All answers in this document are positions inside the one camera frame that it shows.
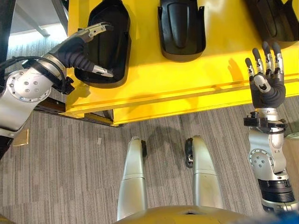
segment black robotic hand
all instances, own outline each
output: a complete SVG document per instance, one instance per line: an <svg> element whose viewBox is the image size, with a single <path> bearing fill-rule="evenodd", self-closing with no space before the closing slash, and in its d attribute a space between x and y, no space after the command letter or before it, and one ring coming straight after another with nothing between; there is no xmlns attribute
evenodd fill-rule
<svg viewBox="0 0 299 224"><path fill-rule="evenodd" d="M66 68L74 67L102 76L113 77L111 71L91 62L85 57L83 52L84 45L90 42L94 36L113 29L113 26L107 22L101 22L81 29L49 51L49 54L57 58Z"/></svg>
<svg viewBox="0 0 299 224"><path fill-rule="evenodd" d="M252 103L254 108L277 108L285 100L284 63L281 49L276 42L272 45L275 55L274 63L268 43L263 42L262 47L266 59L266 69L263 67L260 53L256 48L252 50L252 53L256 60L257 73L254 72L251 60L245 59Z"/></svg>

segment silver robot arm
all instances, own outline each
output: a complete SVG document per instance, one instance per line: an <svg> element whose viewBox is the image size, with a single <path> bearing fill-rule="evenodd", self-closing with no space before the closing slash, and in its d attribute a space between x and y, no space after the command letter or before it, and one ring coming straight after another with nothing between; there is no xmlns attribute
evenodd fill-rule
<svg viewBox="0 0 299 224"><path fill-rule="evenodd" d="M107 30L113 30L109 23L98 23L79 30L42 57L14 57L0 64L0 70L4 70L17 61L30 59L24 64L26 69L8 75L0 92L0 159L34 108L49 96L52 86L67 93L66 68L75 67L113 77L112 72L95 65L83 54L84 44Z"/></svg>
<svg viewBox="0 0 299 224"><path fill-rule="evenodd" d="M275 54L273 63L270 47L263 43L266 59L266 72L258 50L252 50L256 60L255 74L249 58L248 67L252 102L255 111L251 117L244 118L249 131L249 162L258 180L265 211L283 212L298 210L282 151L286 124L280 119L277 107L285 100L284 64L280 46L272 45Z"/></svg>

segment silver robot leg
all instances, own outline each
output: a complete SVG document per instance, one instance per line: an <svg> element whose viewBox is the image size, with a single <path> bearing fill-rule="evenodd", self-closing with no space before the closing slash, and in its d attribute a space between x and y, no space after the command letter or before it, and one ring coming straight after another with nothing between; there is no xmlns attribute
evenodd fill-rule
<svg viewBox="0 0 299 224"><path fill-rule="evenodd" d="M204 140L194 136L186 141L186 165L193 168L193 204L223 209L217 173Z"/></svg>
<svg viewBox="0 0 299 224"><path fill-rule="evenodd" d="M143 171L143 157L145 156L145 142L138 137L133 137L128 145L120 186L117 221L139 211L146 210L148 207Z"/></svg>

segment table leg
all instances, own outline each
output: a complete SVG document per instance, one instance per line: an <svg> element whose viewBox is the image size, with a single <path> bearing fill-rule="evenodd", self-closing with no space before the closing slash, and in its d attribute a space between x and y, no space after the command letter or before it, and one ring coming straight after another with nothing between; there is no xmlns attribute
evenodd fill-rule
<svg viewBox="0 0 299 224"><path fill-rule="evenodd" d="M39 103L35 109L35 111L42 112L42 113L47 113L47 114L52 114L56 116L62 116L70 119L76 119L76 118L71 118L65 115L62 115L60 113L65 112L65 103L55 100L53 98L46 98L44 101ZM96 124L101 124L101 125L106 125L106 126L115 126L113 125L113 120L111 118L106 118L100 115L97 115L95 113L86 113L84 114L84 118L79 118L79 120L84 120L88 121L91 123L96 123Z"/></svg>

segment yellow workbench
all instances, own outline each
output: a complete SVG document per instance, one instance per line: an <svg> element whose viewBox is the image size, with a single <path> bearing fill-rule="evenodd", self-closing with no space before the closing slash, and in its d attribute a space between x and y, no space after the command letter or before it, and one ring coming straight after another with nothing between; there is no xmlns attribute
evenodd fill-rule
<svg viewBox="0 0 299 224"><path fill-rule="evenodd" d="M262 41L243 0L198 0L205 6L206 49L196 60L172 62L160 50L159 0L123 0L131 19L132 47L126 83L114 89L90 87L68 76L75 90L66 116L113 109L114 125L251 102L245 58ZM87 26L99 0L71 0L69 35ZM282 45L287 97L299 95L299 43Z"/></svg>

